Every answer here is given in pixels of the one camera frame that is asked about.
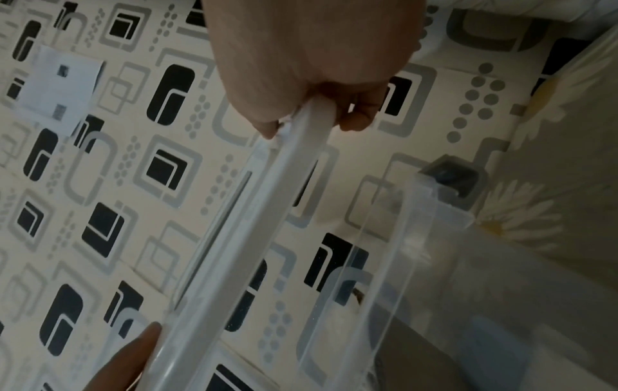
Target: printed code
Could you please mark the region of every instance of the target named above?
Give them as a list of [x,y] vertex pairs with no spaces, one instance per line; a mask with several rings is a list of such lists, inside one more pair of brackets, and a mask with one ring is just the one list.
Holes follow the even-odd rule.
[[55,119],[56,121],[62,121],[65,111],[66,111],[66,106],[63,106],[62,104],[57,104],[56,108],[53,111],[53,115],[51,117]]

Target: paper with qr code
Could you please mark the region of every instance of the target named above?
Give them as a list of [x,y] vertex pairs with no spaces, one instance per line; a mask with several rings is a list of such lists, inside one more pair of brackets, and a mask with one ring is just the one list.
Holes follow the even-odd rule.
[[88,114],[103,60],[41,46],[15,105],[18,116],[70,137]]

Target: transparent storage box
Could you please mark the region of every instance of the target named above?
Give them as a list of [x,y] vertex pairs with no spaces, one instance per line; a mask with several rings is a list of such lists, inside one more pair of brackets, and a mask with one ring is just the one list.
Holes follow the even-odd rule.
[[615,389],[616,293],[482,231],[444,191],[416,175],[377,197],[357,247],[383,237],[379,269],[331,274],[290,389]]

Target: gray dot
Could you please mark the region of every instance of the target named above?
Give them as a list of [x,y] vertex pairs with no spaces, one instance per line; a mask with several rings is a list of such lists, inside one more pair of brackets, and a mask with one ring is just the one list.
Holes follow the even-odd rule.
[[494,70],[494,66],[489,63],[489,62],[484,62],[483,64],[479,65],[478,67],[478,71],[484,75],[487,75],[488,73],[491,73],[491,71]]
[[489,87],[492,91],[502,91],[504,90],[504,87],[506,87],[506,84],[502,80],[494,80],[491,82]]
[[476,100],[478,99],[478,91],[476,90],[469,90],[465,93],[465,98],[467,100]]
[[472,78],[472,87],[482,87],[485,85],[485,77],[475,76]]
[[474,107],[472,107],[472,105],[469,103],[464,103],[461,106],[459,106],[459,112],[463,115],[468,115],[472,113],[473,110],[474,110]]
[[446,135],[446,139],[448,142],[454,144],[462,139],[461,134],[458,131],[450,131],[449,134]]
[[494,112],[488,108],[484,108],[478,111],[478,117],[480,119],[490,119],[493,115],[494,115]]
[[468,125],[468,121],[465,118],[457,117],[453,120],[455,129],[464,129],[466,125]]
[[498,96],[495,93],[490,93],[485,96],[483,101],[487,104],[496,104],[498,103]]

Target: hand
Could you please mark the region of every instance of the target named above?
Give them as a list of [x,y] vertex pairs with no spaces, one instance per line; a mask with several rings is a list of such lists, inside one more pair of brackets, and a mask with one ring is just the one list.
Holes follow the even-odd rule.
[[[363,130],[408,62],[424,0],[203,0],[229,102],[265,137],[321,92],[343,131]],[[350,104],[355,107],[348,113]]]
[[139,337],[120,349],[84,388],[84,391],[125,391],[142,373],[155,350],[161,325],[151,323]]

